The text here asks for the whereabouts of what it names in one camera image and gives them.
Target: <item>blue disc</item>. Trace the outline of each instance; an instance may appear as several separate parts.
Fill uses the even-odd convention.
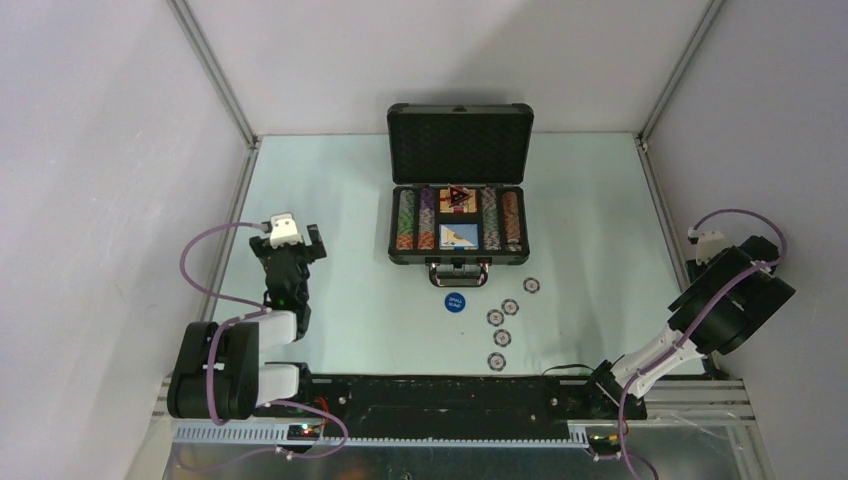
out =
[[[447,308],[449,312],[461,312],[462,309],[465,308],[465,297],[456,292],[449,293],[448,296],[445,297],[445,308]]]

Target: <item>white wall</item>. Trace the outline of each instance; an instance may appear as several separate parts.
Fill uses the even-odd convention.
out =
[[[707,0],[202,0],[259,133],[375,133],[389,105],[526,102],[537,131],[637,131]]]
[[[728,206],[789,238],[779,273],[798,293],[723,359],[745,380],[780,479],[848,468],[846,23],[844,0],[728,2],[650,143],[681,238]],[[711,225],[738,241],[755,222]]]
[[[121,478],[245,147],[162,0],[3,2],[0,44],[0,476]]]

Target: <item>metal frame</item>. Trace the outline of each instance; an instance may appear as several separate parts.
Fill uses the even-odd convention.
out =
[[[253,170],[260,147],[260,140],[253,131],[248,119],[241,108],[235,92],[227,80],[221,65],[216,59],[206,36],[204,35],[197,18],[188,4],[188,0],[167,0],[173,10],[174,16],[183,29],[189,44],[195,51],[201,66],[206,71],[210,82],[218,93],[228,114],[232,118],[236,128],[239,130],[245,144],[249,147],[248,155],[244,161],[244,168],[240,174],[238,187],[234,194],[232,206],[229,213],[230,221],[237,221],[241,215],[247,190],[250,186]],[[677,92],[681,80],[692,65],[699,47],[714,25],[716,18],[725,4],[725,0],[711,0],[705,8],[701,19],[692,32],[680,58],[676,62],[669,78],[663,87],[659,97],[645,120],[641,130],[634,135],[635,146],[639,152],[639,158],[645,173],[645,179],[657,211],[658,220],[662,228],[663,236],[671,257],[675,276],[681,289],[688,286],[685,274],[685,260],[676,235],[674,222],[672,220],[668,204],[657,179],[656,172],[651,164],[648,151],[648,140],[654,133],[659,120],[665,112],[670,100]],[[233,247],[235,232],[228,231],[221,240],[216,255],[217,262],[212,269],[212,280],[210,288],[220,289],[226,272],[230,252]],[[212,318],[216,306],[215,299],[207,298],[202,305],[200,319],[209,321]],[[579,383],[582,380],[563,380],[562,383]],[[170,376],[163,380],[159,398],[152,413],[151,425],[163,415],[167,415],[165,398],[170,384]],[[759,436],[753,410],[748,401],[747,393],[741,381],[707,381],[707,380],[662,380],[646,397],[648,419],[641,422],[630,422],[634,428],[662,428],[662,427],[725,427],[728,432],[728,440],[734,446],[737,465],[740,476],[743,479],[774,478],[771,467],[766,459]],[[180,420],[177,425],[183,425],[186,421]],[[271,420],[260,419],[255,425],[273,423]],[[595,427],[614,427],[615,420],[587,420],[569,422],[570,427],[577,429]],[[400,445],[401,442],[391,439],[374,440],[369,439],[369,444]]]

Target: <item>black case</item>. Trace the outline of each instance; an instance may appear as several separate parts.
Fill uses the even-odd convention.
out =
[[[430,281],[438,287],[478,287],[488,279],[489,265],[520,265],[530,256],[524,192],[524,167],[533,127],[533,109],[526,104],[511,105],[410,105],[399,103],[388,111],[392,179],[398,185],[392,195],[392,224],[389,258],[398,265],[428,265]],[[521,250],[398,250],[398,206],[403,190],[415,192],[413,238],[418,238],[420,191],[448,185],[497,189],[498,222],[501,239],[506,238],[503,221],[503,193],[518,197],[521,224]],[[436,233],[443,223],[482,223],[481,195],[476,195],[477,213],[447,214],[436,207]]]

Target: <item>case handle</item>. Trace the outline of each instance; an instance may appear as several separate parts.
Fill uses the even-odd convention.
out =
[[[439,265],[430,264],[430,283],[436,287],[482,287],[489,279],[489,264]]]

